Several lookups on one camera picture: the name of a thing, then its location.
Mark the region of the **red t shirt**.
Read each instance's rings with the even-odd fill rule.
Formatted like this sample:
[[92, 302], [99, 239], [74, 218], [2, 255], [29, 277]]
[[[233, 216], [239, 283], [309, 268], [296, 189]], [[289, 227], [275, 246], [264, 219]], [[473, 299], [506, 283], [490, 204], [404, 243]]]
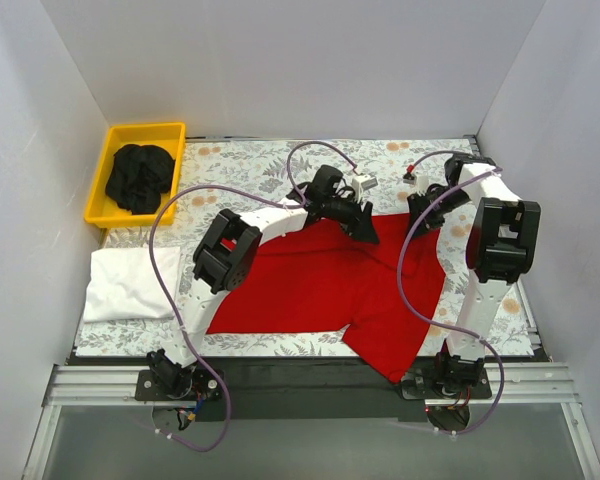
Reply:
[[407, 214], [376, 216], [380, 243], [356, 242], [334, 222], [260, 246], [245, 282], [222, 302], [210, 333], [342, 330], [343, 341], [390, 382], [411, 367], [445, 273], [436, 232], [404, 241]]

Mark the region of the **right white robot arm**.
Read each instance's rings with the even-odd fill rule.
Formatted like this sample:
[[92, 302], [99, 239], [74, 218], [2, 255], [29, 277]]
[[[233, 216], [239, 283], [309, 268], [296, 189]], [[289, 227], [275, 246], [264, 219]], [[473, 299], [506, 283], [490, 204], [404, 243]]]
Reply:
[[409, 196], [405, 242], [441, 229], [445, 216], [461, 206], [476, 207], [465, 250], [467, 290], [427, 380], [437, 394], [451, 398], [487, 383], [486, 336], [505, 295], [533, 264], [541, 206], [514, 194], [492, 159], [453, 150], [440, 153], [449, 156], [446, 183], [427, 182], [423, 191]]

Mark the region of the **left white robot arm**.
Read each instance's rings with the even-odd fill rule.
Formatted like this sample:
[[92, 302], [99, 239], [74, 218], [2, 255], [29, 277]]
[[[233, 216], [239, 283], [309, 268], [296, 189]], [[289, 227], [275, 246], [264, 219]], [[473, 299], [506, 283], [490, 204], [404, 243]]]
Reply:
[[362, 199], [378, 185], [377, 179], [356, 175], [339, 188], [342, 180], [340, 170], [323, 165], [312, 181], [293, 184], [279, 202], [267, 200], [265, 208], [244, 214], [221, 210], [194, 251], [191, 297], [183, 310], [178, 309], [159, 274], [154, 247], [149, 247], [151, 266], [176, 321], [172, 342], [147, 354], [153, 382], [163, 395], [180, 400], [213, 396], [218, 391], [220, 375], [209, 372], [208, 381], [197, 380], [193, 365], [199, 360], [198, 349], [213, 317], [229, 293], [247, 279], [261, 245], [322, 219], [338, 223], [357, 242], [379, 242], [372, 223], [373, 204]]

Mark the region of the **black crumpled t shirt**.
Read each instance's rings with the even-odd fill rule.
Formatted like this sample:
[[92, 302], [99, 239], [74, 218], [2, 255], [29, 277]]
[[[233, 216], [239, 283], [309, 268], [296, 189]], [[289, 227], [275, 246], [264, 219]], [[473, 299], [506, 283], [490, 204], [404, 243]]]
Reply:
[[154, 214], [170, 191], [175, 160], [156, 145], [127, 144], [113, 156], [106, 195], [132, 215]]

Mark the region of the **white folded t shirt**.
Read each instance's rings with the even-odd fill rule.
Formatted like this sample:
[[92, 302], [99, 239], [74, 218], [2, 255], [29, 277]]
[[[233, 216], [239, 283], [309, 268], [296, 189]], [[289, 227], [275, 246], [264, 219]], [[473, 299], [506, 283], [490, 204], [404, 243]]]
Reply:
[[179, 279], [181, 249], [105, 248], [91, 254], [90, 281], [82, 320], [162, 320], [173, 315], [166, 296], [173, 296]]

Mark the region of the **yellow plastic bin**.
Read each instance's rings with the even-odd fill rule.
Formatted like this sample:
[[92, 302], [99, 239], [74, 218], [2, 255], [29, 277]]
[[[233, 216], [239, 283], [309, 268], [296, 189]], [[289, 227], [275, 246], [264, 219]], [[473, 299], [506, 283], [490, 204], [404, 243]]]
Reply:
[[84, 210], [84, 220], [101, 229], [150, 226], [158, 212], [135, 215], [119, 208], [105, 193], [106, 183], [114, 166], [114, 154], [129, 144], [158, 146], [173, 158], [174, 172], [170, 189], [161, 195], [161, 210], [178, 192], [183, 154], [185, 150], [186, 124], [183, 122], [144, 123], [112, 126], [106, 136], [98, 166], [95, 170], [91, 191]]

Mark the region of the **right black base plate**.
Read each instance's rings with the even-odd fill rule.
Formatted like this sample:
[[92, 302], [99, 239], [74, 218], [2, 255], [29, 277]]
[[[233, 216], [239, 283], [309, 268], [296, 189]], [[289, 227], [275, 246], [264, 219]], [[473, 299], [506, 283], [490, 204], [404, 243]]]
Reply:
[[433, 368], [425, 367], [409, 369], [397, 384], [396, 391], [405, 400], [487, 400], [493, 394], [485, 374], [476, 385], [469, 385], [442, 380]]

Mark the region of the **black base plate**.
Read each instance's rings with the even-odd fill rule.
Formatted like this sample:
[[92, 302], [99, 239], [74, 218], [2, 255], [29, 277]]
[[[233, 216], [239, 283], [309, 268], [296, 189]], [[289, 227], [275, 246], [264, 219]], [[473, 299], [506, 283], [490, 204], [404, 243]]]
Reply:
[[409, 369], [397, 384], [396, 391], [405, 400], [487, 400], [493, 394], [485, 374], [476, 385], [469, 385], [442, 380], [433, 368], [425, 367]]
[[137, 401], [216, 401], [222, 397], [219, 381], [204, 369], [186, 370], [174, 384], [151, 370], [142, 370], [134, 394]]

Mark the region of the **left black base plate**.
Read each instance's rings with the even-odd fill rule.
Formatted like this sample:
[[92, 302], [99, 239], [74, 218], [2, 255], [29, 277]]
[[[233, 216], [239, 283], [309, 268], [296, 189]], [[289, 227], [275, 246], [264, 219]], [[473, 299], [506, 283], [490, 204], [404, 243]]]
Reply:
[[204, 369], [186, 370], [174, 384], [151, 370], [142, 370], [134, 394], [137, 401], [216, 401], [222, 397], [219, 381]]

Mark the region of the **aluminium frame rail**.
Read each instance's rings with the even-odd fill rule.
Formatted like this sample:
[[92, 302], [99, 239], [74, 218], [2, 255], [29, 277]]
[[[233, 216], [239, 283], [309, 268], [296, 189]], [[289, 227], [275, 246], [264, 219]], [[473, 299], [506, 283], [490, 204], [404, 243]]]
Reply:
[[[444, 405], [450, 398], [423, 390], [424, 382], [395, 386], [369, 366], [352, 359], [315, 361], [307, 358], [258, 359], [218, 358], [216, 365], [226, 376], [232, 401], [241, 394], [280, 394], [297, 399], [301, 394], [387, 394], [404, 400], [423, 400]], [[502, 389], [502, 404], [577, 403], [577, 393], [564, 363], [514, 362], [505, 365], [503, 378], [498, 367], [485, 366], [486, 378], [469, 394], [469, 404], [488, 404]], [[144, 366], [56, 367], [44, 397], [45, 406], [122, 406], [182, 404], [161, 393]]]

